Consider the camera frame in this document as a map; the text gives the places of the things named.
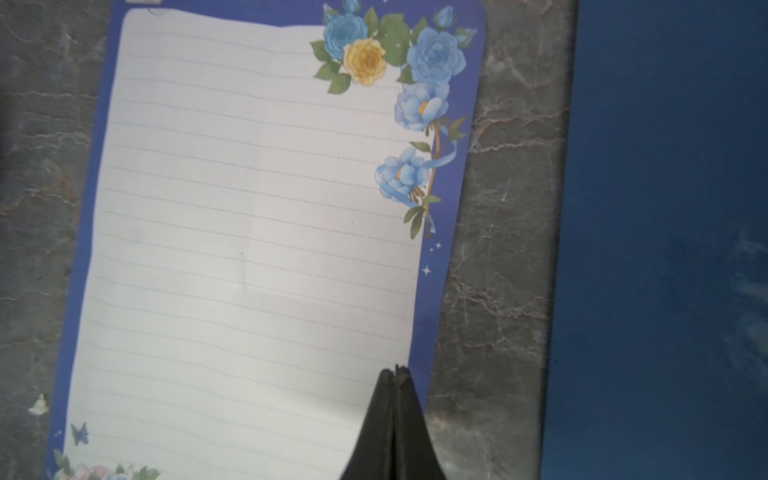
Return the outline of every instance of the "butterfly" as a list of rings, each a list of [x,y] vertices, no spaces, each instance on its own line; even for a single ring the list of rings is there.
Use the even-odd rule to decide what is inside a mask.
[[[88,428],[85,426],[85,422],[83,422],[83,426],[78,429],[78,427],[74,426],[74,423],[70,423],[72,427],[72,437],[74,438],[74,446],[77,446],[78,443],[83,442],[84,445],[88,444]]]

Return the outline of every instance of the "blue folder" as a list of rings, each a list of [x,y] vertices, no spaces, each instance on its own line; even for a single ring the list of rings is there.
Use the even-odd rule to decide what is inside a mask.
[[[541,479],[768,478],[768,3],[577,32]]]

